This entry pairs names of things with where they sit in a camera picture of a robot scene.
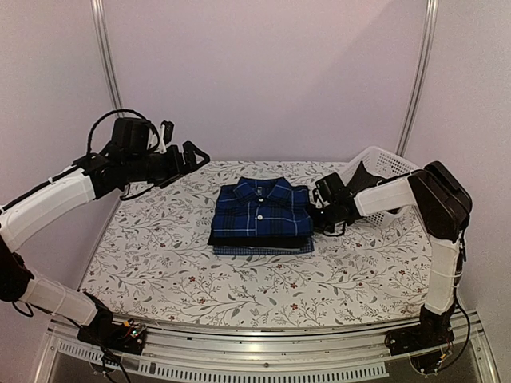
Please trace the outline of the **blue plaid long sleeve shirt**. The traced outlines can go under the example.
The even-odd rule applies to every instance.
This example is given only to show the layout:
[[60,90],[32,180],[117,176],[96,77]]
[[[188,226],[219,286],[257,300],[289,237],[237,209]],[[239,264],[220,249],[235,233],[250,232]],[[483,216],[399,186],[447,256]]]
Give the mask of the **blue plaid long sleeve shirt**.
[[285,178],[239,178],[224,185],[216,200],[212,233],[216,238],[309,237],[308,187]]

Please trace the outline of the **black shirt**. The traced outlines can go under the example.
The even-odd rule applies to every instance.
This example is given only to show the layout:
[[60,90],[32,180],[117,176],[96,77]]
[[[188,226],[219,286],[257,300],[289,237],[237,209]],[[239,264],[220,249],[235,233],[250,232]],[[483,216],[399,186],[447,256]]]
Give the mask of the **black shirt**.
[[276,247],[300,248],[311,241],[311,237],[215,237],[210,234],[208,245],[226,247]]
[[385,179],[384,177],[376,176],[369,173],[364,163],[360,162],[355,170],[355,173],[349,180],[347,188],[349,189],[351,194],[356,195],[359,192],[366,190],[367,188],[377,186],[384,179]]

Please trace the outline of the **blue checked shirt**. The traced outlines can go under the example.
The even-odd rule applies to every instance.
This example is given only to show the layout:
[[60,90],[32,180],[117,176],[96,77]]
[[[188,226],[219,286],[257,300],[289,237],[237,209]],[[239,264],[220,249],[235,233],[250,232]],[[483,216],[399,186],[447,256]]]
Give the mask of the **blue checked shirt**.
[[213,246],[215,255],[249,256],[249,255],[302,255],[311,253],[314,249],[314,241],[311,237],[306,238],[303,245],[297,248],[283,247],[233,247]]

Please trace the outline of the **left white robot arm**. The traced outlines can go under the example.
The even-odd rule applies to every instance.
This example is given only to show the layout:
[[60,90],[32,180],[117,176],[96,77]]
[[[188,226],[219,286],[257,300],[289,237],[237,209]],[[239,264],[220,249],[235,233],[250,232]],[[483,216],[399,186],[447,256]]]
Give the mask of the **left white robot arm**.
[[94,297],[31,271],[18,253],[43,228],[87,203],[133,183],[165,188],[206,165],[210,157],[191,141],[172,144],[174,125],[144,117],[120,117],[99,152],[87,149],[56,176],[1,208],[1,300],[23,302],[87,326],[102,346],[119,338],[112,314]]

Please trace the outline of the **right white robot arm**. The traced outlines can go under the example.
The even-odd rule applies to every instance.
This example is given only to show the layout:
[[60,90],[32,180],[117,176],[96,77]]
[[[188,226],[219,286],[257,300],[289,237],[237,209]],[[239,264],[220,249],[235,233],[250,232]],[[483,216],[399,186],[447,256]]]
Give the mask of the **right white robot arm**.
[[336,172],[316,181],[314,197],[321,203],[316,222],[332,233],[383,212],[409,210],[414,225],[402,234],[393,233],[387,256],[402,265],[389,270],[389,295],[393,303],[415,305],[421,319],[413,341],[431,347],[444,333],[456,306],[456,291],[465,261],[465,230],[469,226],[472,200],[449,170],[439,161],[412,172],[383,179],[357,167],[348,184]]

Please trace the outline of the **black shirt in basket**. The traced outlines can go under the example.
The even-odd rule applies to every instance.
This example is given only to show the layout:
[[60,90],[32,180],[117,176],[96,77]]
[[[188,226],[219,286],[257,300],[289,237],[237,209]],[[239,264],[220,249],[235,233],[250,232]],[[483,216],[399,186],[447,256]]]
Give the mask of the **black shirt in basket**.
[[351,194],[356,195],[359,192],[366,190],[367,188],[377,186],[384,179],[385,179],[384,177],[376,176],[369,173],[364,163],[360,162],[355,170],[355,173],[349,180],[347,188],[349,189]]

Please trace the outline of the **white plastic basket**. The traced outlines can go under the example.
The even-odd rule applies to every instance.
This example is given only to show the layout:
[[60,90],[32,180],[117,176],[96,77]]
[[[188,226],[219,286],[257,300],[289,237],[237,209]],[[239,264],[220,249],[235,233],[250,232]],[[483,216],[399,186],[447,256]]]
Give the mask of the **white plastic basket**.
[[[381,176],[389,179],[393,176],[401,176],[405,173],[418,169],[418,166],[410,161],[384,150],[380,147],[370,146],[361,151],[341,171],[340,178],[345,185],[353,177],[359,164],[363,163],[365,169],[373,176]],[[412,207],[405,206],[398,210],[381,211],[365,218],[380,229],[388,228],[396,219],[402,218],[410,212]]]

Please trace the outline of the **floral tablecloth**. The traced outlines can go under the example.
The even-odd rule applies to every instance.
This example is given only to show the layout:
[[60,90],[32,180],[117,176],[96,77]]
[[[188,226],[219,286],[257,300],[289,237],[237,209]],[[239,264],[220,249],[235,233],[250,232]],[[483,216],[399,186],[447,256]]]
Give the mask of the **floral tablecloth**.
[[320,327],[398,320],[415,305],[388,297],[393,233],[367,221],[344,236],[316,235],[306,255],[215,255],[208,245],[220,187],[240,177],[312,186],[339,163],[212,162],[164,189],[132,188],[99,243],[81,288],[111,311],[172,322],[253,328]]

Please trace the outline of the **right aluminium post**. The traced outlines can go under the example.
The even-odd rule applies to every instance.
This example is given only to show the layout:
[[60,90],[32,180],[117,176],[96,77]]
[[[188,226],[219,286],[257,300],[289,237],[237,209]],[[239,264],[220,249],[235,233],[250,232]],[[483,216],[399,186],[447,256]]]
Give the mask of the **right aluminium post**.
[[438,16],[438,0],[426,2],[426,12],[422,31],[421,44],[418,55],[417,68],[412,82],[410,99],[406,107],[405,118],[402,124],[395,154],[404,156],[412,135],[414,121],[418,112],[418,106],[422,96],[422,90],[426,81],[430,55],[434,44],[434,35]]

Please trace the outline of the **aluminium post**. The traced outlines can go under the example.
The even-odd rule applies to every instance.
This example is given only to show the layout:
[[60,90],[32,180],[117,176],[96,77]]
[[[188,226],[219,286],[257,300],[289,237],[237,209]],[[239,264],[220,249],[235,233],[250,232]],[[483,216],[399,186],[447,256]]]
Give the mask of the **aluminium post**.
[[112,50],[109,43],[104,2],[102,0],[91,0],[90,5],[101,66],[103,68],[110,102],[113,109],[122,109],[123,103],[114,68]]
[[418,112],[418,106],[422,96],[422,90],[426,81],[430,55],[434,44],[434,35],[438,16],[438,0],[426,2],[426,12],[422,31],[421,44],[418,55],[417,68],[412,82],[410,99],[406,107],[405,118],[402,124],[395,154],[404,156],[412,135],[414,121]]

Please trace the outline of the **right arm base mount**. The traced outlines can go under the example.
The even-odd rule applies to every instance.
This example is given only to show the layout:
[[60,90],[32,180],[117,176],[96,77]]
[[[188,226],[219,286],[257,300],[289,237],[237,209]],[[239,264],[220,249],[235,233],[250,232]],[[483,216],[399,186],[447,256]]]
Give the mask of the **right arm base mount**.
[[417,325],[388,331],[384,344],[391,356],[434,348],[434,351],[430,353],[421,353],[412,357],[410,363],[421,374],[437,373],[447,357],[451,355],[453,348],[454,333],[450,325],[451,315],[451,311],[434,314],[422,307]]

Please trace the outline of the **left aluminium post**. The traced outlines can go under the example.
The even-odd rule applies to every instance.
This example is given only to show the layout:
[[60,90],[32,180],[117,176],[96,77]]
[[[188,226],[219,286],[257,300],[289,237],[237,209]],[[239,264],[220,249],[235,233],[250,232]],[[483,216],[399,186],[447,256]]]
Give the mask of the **left aluminium post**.
[[122,109],[123,103],[114,68],[112,50],[109,43],[104,2],[102,0],[91,0],[90,5],[101,66],[103,68],[110,102],[113,109]]

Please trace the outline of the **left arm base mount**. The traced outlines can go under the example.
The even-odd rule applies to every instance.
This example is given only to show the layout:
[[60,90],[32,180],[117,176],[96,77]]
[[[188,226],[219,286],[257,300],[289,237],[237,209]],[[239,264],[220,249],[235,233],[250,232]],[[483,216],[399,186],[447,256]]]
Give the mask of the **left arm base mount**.
[[89,293],[85,295],[93,301],[98,312],[89,325],[80,326],[77,339],[109,350],[142,355],[147,338],[146,325],[132,318],[116,324],[113,313],[99,299]]

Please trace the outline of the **aluminium front rail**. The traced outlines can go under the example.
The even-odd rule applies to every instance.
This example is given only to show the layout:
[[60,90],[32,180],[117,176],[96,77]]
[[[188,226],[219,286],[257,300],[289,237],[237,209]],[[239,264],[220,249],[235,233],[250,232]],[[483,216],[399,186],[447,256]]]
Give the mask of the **aluminium front rail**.
[[77,330],[53,320],[46,331],[36,382],[501,382],[476,311],[456,313],[446,367],[429,375],[410,359],[391,356],[386,333],[414,319],[300,329],[242,329],[151,323],[142,355],[119,365],[77,340]]

